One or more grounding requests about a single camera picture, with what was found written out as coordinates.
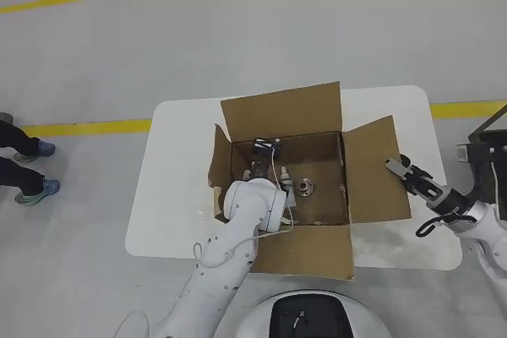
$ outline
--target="concrete floor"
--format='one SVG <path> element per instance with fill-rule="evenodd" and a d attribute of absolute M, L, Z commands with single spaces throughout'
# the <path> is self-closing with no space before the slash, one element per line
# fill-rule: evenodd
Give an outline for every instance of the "concrete floor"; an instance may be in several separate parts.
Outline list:
<path fill-rule="evenodd" d="M 440 147 L 461 139 L 456 125 L 479 123 L 436 121 Z M 145 310 L 154 323 L 171 309 L 194 262 L 132 257 L 124 249 L 146 140 L 147 134 L 52 138 L 57 153 L 30 166 L 60 179 L 59 194 L 25 208 L 13 202 L 16 189 L 0 187 L 0 338 L 112 337 L 132 310 Z M 455 172 L 467 167 L 457 166 L 448 180 L 465 186 L 469 177 Z M 448 272 L 357 268 L 356 280 L 347 282 L 250 275 L 216 337 L 231 337 L 240 319 L 273 294 L 322 288 L 368 305 L 395 338 L 507 338 L 477 267 L 466 249 L 461 266 Z"/>
<path fill-rule="evenodd" d="M 348 89 L 418 85 L 431 102 L 507 99 L 507 0 L 85 0 L 0 15 L 0 110 L 19 125 L 147 118 L 166 100 L 332 80 Z M 435 122 L 448 181 L 461 191 L 472 178 L 453 147 L 480 122 Z M 171 309 L 194 262 L 124 248 L 146 138 L 50 139 L 57 153 L 30 166 L 60 179 L 59 194 L 23 208 L 15 189 L 0 188 L 0 338 L 111 338 L 132 310 L 154 323 Z M 232 337 L 266 297 L 323 288 L 367 304 L 395 338 L 507 338 L 467 249 L 448 272 L 357 268 L 356 276 L 250 275 L 216 336 Z"/>

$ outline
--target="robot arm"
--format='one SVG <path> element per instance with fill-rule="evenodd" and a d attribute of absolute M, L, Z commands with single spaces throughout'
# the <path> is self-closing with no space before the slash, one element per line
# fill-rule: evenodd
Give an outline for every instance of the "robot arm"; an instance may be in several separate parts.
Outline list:
<path fill-rule="evenodd" d="M 456 236 L 474 241 L 482 271 L 507 320 L 507 221 L 499 219 L 497 205 L 465 197 L 449 186 L 440 187 L 405 156 L 401 162 L 389 159 L 385 165 L 410 194 L 425 199 L 426 206 L 439 215 L 419 228 L 418 237 L 426 237 L 438 222 Z"/>
<path fill-rule="evenodd" d="M 263 178 L 229 187 L 224 201 L 229 223 L 203 245 L 196 244 L 202 247 L 199 262 L 172 311 L 151 328 L 151 338 L 214 336 L 257 257 L 258 230 L 280 229 L 285 202 L 286 193 Z"/>

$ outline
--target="cardboard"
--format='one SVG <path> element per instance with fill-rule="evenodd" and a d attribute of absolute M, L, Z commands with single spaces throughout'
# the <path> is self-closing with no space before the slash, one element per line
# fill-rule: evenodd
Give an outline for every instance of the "cardboard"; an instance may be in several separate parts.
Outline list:
<path fill-rule="evenodd" d="M 339 83 L 221 102 L 230 139 L 216 125 L 209 170 L 216 218 L 223 220 L 231 182 L 249 169 L 257 137 L 280 138 L 277 172 L 285 165 L 293 180 L 308 177 L 315 186 L 297 197 L 292 232 L 259 240 L 252 272 L 352 279 L 350 222 L 411 217 L 405 189 L 384 168 L 400 154 L 392 117 L 342 133 L 340 102 Z"/>

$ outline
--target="leg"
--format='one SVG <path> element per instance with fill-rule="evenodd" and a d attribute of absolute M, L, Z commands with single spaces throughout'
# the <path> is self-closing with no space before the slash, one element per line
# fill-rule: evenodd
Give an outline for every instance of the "leg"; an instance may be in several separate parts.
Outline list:
<path fill-rule="evenodd" d="M 40 153 L 38 138 L 30 138 L 13 124 L 0 120 L 0 148 L 12 147 L 20 154 L 34 156 Z"/>
<path fill-rule="evenodd" d="M 0 157 L 0 185 L 18 187 L 24 195 L 33 196 L 43 192 L 43 175 Z"/>

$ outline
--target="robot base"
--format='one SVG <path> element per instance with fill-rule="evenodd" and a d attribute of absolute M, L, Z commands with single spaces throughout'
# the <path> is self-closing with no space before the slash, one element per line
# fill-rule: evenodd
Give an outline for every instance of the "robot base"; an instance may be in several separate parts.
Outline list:
<path fill-rule="evenodd" d="M 255 307 L 238 327 L 237 338 L 309 337 L 316 333 L 335 338 L 392 337 L 381 319 L 356 300 L 335 292 L 302 290 L 273 296 Z"/>

